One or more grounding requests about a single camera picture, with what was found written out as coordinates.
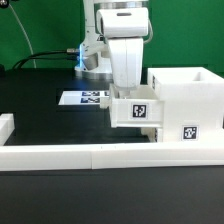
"white edge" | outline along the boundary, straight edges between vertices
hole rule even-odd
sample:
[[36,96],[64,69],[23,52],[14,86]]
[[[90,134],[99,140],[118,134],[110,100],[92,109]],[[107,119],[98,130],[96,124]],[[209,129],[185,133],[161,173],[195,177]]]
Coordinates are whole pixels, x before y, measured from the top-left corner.
[[0,171],[209,165],[224,165],[222,142],[0,147]]

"black table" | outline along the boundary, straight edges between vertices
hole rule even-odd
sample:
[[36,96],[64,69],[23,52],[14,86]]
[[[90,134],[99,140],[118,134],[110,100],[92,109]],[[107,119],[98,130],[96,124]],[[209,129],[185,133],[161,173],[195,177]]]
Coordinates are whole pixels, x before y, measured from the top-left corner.
[[[108,85],[71,70],[8,71],[0,111],[15,114],[16,131],[6,145],[148,141],[138,129],[111,129],[98,106],[57,105],[65,89]],[[0,224],[222,224],[224,168],[0,172],[0,206]]]

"green backdrop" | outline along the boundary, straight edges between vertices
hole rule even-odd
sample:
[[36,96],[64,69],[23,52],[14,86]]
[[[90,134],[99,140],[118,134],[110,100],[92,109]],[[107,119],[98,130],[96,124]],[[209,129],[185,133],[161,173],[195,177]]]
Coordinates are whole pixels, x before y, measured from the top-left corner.
[[[20,0],[11,4],[35,53],[78,47],[82,42],[82,0]],[[154,38],[145,46],[145,67],[203,66],[219,74],[224,72],[223,0],[151,0],[149,8]],[[0,64],[9,69],[28,55],[28,45],[11,10],[0,10]],[[37,66],[74,64],[38,61]]]

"white container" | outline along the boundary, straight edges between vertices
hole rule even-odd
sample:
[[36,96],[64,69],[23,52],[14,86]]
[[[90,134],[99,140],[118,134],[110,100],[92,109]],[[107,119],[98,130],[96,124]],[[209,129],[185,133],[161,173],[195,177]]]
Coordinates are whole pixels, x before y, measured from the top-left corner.
[[148,85],[130,99],[119,99],[113,85],[110,95],[111,126],[141,127],[152,142],[224,137],[224,80],[204,68],[148,69]]

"white robot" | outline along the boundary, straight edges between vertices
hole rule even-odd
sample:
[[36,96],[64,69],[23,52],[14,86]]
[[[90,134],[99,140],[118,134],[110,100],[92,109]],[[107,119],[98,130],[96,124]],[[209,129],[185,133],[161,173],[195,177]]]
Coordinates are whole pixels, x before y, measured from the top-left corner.
[[148,0],[84,0],[86,37],[76,74],[113,78],[122,97],[140,85],[143,37],[152,39]]

